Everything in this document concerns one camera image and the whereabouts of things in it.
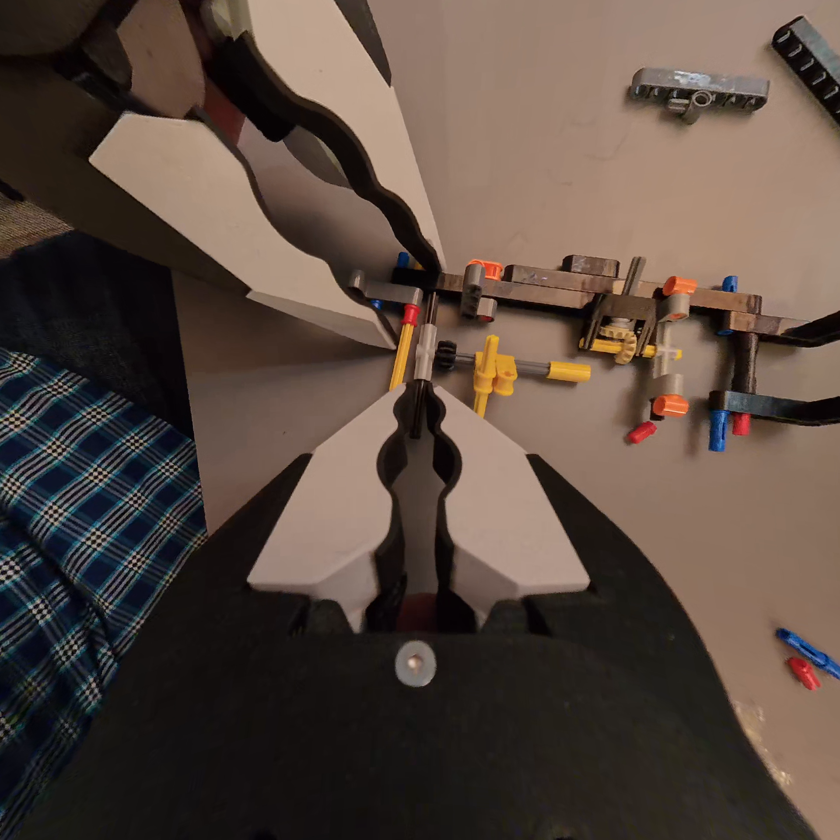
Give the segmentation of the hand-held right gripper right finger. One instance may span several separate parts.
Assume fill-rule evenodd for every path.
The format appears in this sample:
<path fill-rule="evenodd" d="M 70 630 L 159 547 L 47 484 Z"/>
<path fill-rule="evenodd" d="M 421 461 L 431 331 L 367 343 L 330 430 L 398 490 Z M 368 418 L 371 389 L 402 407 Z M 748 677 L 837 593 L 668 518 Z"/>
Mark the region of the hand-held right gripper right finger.
<path fill-rule="evenodd" d="M 499 602 L 564 595 L 589 574 L 526 451 L 440 385 L 429 394 L 438 593 L 481 627 Z"/>

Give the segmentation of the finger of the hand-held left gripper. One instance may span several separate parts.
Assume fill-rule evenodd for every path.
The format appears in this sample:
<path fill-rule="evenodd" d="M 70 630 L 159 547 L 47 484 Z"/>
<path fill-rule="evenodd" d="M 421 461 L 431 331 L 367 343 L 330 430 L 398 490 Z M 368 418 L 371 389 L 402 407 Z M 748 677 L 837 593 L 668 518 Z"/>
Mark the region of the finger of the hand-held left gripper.
<path fill-rule="evenodd" d="M 396 334 L 377 310 L 277 231 L 249 166 L 204 121 L 125 112 L 88 161 L 244 283 L 249 300 L 357 343 L 396 349 Z"/>
<path fill-rule="evenodd" d="M 333 1 L 204 2 L 206 73 L 264 137 L 300 129 L 427 270 L 445 253 L 393 86 Z"/>

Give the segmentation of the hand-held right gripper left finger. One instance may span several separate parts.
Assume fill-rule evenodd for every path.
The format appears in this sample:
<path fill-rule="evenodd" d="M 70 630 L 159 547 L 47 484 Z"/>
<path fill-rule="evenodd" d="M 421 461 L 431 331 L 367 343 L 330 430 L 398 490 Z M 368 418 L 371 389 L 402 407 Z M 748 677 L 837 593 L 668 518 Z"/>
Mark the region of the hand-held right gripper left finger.
<path fill-rule="evenodd" d="M 262 592 L 340 605 L 354 631 L 393 628 L 406 587 L 393 487 L 406 467 L 405 385 L 316 447 L 248 575 Z"/>

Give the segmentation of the yellow connector axle lego assembly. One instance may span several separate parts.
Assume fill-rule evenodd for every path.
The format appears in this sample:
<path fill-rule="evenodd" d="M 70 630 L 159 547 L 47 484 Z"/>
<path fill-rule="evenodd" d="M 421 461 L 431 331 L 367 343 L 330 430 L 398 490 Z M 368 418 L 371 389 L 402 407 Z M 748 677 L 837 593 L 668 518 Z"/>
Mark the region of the yellow connector axle lego assembly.
<path fill-rule="evenodd" d="M 587 364 L 565 362 L 527 362 L 499 352 L 499 338 L 491 334 L 485 340 L 482 351 L 463 354 L 452 342 L 438 341 L 437 314 L 438 294 L 431 292 L 425 300 L 423 320 L 419 322 L 419 308 L 405 305 L 404 319 L 398 355 L 401 363 L 395 363 L 391 387 L 401 384 L 406 370 L 406 354 L 409 340 L 416 334 L 413 370 L 413 401 L 409 435 L 420 438 L 426 419 L 427 399 L 432 391 L 435 371 L 450 370 L 458 364 L 471 367 L 473 371 L 473 411 L 484 417 L 491 394 L 510 396 L 520 373 L 535 376 L 549 382 L 580 384 L 588 382 L 592 369 Z"/>

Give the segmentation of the yellow axle gear lego assembly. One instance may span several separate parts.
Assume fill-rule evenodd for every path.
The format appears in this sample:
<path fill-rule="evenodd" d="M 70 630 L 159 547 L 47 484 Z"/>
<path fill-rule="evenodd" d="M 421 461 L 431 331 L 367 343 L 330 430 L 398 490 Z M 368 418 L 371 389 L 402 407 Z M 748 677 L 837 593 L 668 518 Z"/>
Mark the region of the yellow axle gear lego assembly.
<path fill-rule="evenodd" d="M 651 361 L 656 355 L 655 322 L 617 316 L 592 318 L 584 326 L 579 350 L 611 355 L 618 365 L 635 359 Z"/>

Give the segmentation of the black lego chassis assembly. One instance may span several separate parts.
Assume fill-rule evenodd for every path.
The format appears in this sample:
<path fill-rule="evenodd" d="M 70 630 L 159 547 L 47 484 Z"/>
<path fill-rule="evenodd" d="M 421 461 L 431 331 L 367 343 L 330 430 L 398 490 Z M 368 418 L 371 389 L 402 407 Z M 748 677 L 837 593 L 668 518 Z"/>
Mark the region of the black lego chassis assembly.
<path fill-rule="evenodd" d="M 713 288 L 692 279 L 672 276 L 662 285 L 642 281 L 646 261 L 634 257 L 626 276 L 619 276 L 614 259 L 568 255 L 558 269 L 509 265 L 473 259 L 462 275 L 423 270 L 402 253 L 389 282 L 368 280 L 361 271 L 351 274 L 348 291 L 381 308 L 388 302 L 403 309 L 419 308 L 431 292 L 458 298 L 463 319 L 493 322 L 499 304 L 572 312 L 582 319 L 583 333 L 590 319 L 617 316 L 653 320 L 656 355 L 646 397 L 649 418 L 658 425 L 687 415 L 690 407 L 683 378 L 675 370 L 681 352 L 671 337 L 677 323 L 695 313 L 717 321 L 717 334 L 731 343 L 731 383 L 727 390 L 709 396 L 709 450 L 723 452 L 728 433 L 750 434 L 753 419 L 800 427 L 837 425 L 838 396 L 803 401 L 761 395 L 757 386 L 757 359 L 761 342 L 777 342 L 797 349 L 812 349 L 838 342 L 838 312 L 812 321 L 772 317 L 763 312 L 759 296 L 742 293 L 737 276 L 725 276 Z M 397 360 L 401 332 L 397 343 Z"/>

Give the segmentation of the scattered blue lego pins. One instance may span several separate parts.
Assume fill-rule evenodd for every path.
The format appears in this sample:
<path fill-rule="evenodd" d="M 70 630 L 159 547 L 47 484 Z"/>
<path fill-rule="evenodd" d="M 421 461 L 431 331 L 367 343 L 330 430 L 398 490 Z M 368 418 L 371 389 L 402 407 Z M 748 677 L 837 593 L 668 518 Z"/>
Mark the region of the scattered blue lego pins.
<path fill-rule="evenodd" d="M 809 662 L 822 672 L 839 679 L 839 663 L 829 654 L 814 647 L 801 636 L 791 630 L 779 627 L 775 630 L 775 636 L 788 647 L 792 648 L 800 658 Z"/>

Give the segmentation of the dark grey lego connector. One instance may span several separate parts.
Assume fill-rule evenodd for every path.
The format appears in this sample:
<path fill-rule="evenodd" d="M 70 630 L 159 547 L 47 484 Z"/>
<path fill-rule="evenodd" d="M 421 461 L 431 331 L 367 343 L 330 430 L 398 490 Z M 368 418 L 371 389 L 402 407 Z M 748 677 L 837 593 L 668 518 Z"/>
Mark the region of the dark grey lego connector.
<path fill-rule="evenodd" d="M 715 95 L 709 91 L 677 91 L 680 95 L 669 98 L 666 109 L 684 124 L 694 124 L 715 102 Z"/>

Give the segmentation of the grey lego beam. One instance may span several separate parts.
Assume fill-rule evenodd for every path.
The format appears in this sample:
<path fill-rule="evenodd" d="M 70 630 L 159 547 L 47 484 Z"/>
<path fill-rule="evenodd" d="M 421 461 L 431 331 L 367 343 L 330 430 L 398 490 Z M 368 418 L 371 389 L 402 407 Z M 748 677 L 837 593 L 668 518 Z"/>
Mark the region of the grey lego beam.
<path fill-rule="evenodd" d="M 753 112 L 769 100 L 770 82 L 758 77 L 645 67 L 633 75 L 628 92 L 633 100 L 664 107 L 673 100 L 689 102 L 703 93 L 708 108 Z"/>

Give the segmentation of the long black lego beam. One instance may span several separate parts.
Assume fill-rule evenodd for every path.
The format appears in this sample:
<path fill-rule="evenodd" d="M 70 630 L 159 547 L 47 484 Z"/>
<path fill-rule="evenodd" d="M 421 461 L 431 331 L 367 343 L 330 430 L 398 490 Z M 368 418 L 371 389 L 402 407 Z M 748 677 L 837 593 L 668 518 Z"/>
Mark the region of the long black lego beam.
<path fill-rule="evenodd" d="M 839 55 L 802 15 L 773 34 L 773 51 L 811 93 L 828 117 L 839 125 Z"/>

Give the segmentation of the person's left hand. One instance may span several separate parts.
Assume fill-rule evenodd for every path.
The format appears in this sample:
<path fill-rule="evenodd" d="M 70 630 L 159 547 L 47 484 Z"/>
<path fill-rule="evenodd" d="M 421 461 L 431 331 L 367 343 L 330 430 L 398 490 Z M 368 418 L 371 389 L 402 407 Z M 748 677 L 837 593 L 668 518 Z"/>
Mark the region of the person's left hand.
<path fill-rule="evenodd" d="M 245 126 L 245 115 L 225 96 L 212 80 L 205 78 L 205 93 L 202 109 L 220 133 L 234 146 Z"/>

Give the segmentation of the person's dark trousers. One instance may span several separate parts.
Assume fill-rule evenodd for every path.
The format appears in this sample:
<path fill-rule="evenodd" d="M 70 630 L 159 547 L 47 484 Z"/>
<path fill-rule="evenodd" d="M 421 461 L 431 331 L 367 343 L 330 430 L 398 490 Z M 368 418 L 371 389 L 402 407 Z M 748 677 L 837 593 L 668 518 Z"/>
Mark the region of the person's dark trousers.
<path fill-rule="evenodd" d="M 1 345 L 57 364 L 194 438 L 172 272 L 79 232 L 1 264 Z"/>

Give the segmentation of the blue plaid shirt person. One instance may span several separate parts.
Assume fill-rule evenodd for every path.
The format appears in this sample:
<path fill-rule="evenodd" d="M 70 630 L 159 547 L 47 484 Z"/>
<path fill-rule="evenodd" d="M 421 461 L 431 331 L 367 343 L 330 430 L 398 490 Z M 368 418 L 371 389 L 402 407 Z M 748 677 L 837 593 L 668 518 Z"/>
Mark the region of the blue plaid shirt person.
<path fill-rule="evenodd" d="M 207 531 L 188 436 L 47 360 L 1 358 L 1 831 L 12 838 Z"/>

